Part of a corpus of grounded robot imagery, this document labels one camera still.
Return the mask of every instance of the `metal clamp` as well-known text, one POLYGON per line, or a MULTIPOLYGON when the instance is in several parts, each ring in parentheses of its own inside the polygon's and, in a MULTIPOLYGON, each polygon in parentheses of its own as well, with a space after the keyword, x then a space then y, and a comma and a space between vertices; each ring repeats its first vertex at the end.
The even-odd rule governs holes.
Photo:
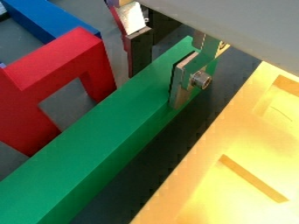
POLYGON ((208 35, 203 36, 203 42, 198 41, 196 46, 200 47, 200 52, 191 52, 172 67, 170 106, 174 109, 190 100, 194 87, 208 87, 211 76, 207 71, 214 73, 218 57, 230 48, 230 45, 208 35))

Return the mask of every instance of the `green beam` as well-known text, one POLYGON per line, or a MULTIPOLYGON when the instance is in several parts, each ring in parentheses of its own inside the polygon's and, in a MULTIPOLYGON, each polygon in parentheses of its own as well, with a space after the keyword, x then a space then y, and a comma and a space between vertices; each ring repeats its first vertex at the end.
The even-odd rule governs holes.
POLYGON ((171 71, 192 50, 186 38, 0 182, 0 223, 71 221, 180 112, 171 71))

